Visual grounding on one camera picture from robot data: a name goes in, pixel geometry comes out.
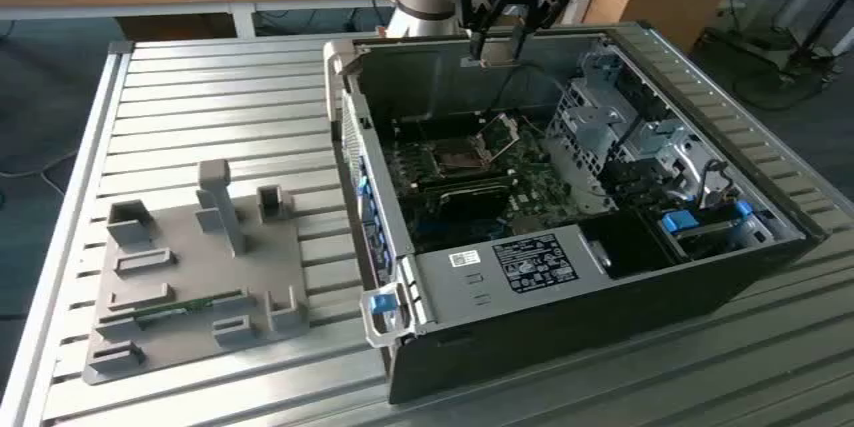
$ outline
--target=motherboard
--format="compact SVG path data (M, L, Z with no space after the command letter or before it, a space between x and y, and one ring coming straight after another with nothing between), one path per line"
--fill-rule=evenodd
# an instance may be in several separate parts
M536 232L580 215L541 147L544 127L512 113L459 117L396 124L384 147L417 252Z

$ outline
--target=barcode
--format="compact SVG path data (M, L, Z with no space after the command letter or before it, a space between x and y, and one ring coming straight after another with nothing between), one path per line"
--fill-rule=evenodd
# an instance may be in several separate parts
M452 267L461 267L464 265L479 264L480 256L477 255L476 250L468 250L465 252L457 252L455 254L448 255L451 259Z

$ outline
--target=label sticker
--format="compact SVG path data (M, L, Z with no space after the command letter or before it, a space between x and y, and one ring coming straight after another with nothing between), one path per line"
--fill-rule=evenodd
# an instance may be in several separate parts
M509 288L519 294L577 279L552 234L495 245L492 250Z
M451 259L452 267L463 267L464 265L480 263L480 256L477 255L476 250L457 252L456 254L448 255L448 258Z

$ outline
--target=green circuit board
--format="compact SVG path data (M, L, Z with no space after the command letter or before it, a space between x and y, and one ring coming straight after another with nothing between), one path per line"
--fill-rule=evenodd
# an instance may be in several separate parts
M385 146L416 250L520 235L583 216L540 141L527 119L500 116L475 135Z

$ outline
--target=slotted metal table surface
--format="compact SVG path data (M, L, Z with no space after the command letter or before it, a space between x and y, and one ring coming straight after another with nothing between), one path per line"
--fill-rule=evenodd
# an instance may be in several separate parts
M104 68L0 425L851 423L850 204L653 32L625 25L620 33L834 231L795 266L709 317L413 405L389 406L380 355L362 337L325 117L321 47L332 36L136 44L110 53ZM230 161L232 195L270 183L296 194L310 331L89 386L80 373L109 203L140 198L156 209L194 202L193 165L216 157Z

